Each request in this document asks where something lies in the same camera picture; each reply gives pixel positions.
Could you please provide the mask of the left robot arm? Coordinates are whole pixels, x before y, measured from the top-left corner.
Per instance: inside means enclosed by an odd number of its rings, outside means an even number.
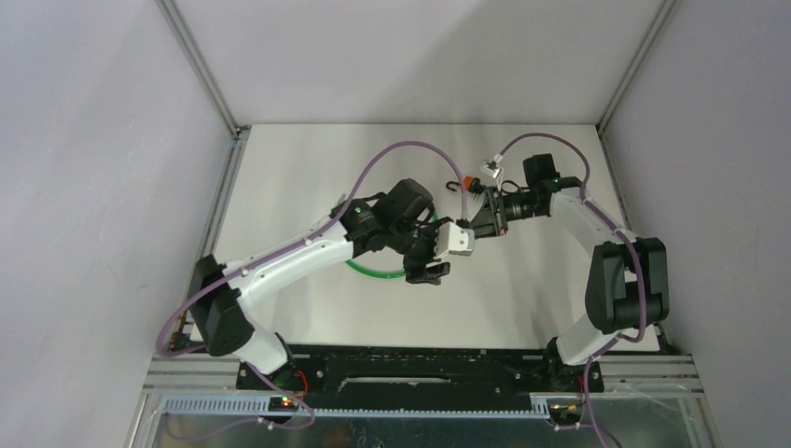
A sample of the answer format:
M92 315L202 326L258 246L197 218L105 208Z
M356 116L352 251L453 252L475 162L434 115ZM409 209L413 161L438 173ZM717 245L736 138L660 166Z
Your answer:
M432 195L417 181L399 181L389 192L349 199L307 232L268 251L220 262L208 255L194 267L189 312L212 357L234 355L258 370L272 388L295 376L287 344L253 318L264 300L327 267L369 252L391 249L403 258L408 283L439 285L450 271L452 243L466 246L465 229L449 217L432 219Z

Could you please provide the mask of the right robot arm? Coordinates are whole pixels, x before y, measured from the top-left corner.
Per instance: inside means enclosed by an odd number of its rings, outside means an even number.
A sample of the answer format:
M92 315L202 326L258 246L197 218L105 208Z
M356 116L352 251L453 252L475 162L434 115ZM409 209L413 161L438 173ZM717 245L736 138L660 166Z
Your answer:
M584 182L561 175L549 154L522 163L526 184L512 191L465 179L464 188L483 203L471 221L477 238L507 234L512 222L535 217L558 220L590 256L585 314L547 347L542 375L565 390L580 365L619 342L639 343L670 311L667 253L658 238L619 226L588 194Z

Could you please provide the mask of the green cable lock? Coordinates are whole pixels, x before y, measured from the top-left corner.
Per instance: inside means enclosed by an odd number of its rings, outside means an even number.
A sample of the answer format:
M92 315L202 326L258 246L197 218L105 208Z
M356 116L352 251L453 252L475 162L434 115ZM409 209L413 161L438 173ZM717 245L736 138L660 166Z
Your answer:
M341 205L342 203L345 202L345 199L346 199L346 196L345 195L341 195L339 200L337 201L336 205ZM431 215L428 217L428 219L427 219L427 221L425 221L425 223L430 223L430 222L434 222L434 221L438 220L438 215L437 215L436 209L435 208L430 208L430 209L432 210L431 211ZM358 262L356 262L356 261L354 261L352 259L346 260L345 261L345 265L348 266L353 271L355 271L355 272L357 272L357 273L359 273L361 275L364 275L366 277L373 278L373 279L378 279L378 280L396 280L398 278L403 278L405 276L405 274L406 274L403 268L401 268L399 270L393 270L393 271L376 270L376 269L372 269L372 268L369 268L367 266L361 265L361 264L359 264Z

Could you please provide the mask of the orange black padlock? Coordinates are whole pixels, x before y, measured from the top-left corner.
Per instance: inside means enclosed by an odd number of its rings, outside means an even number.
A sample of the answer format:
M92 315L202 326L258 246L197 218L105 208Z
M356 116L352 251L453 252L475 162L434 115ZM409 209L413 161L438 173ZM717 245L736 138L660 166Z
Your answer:
M481 194L486 187L478 177L466 176L462 182L448 181L445 188L451 192L468 192L473 195Z

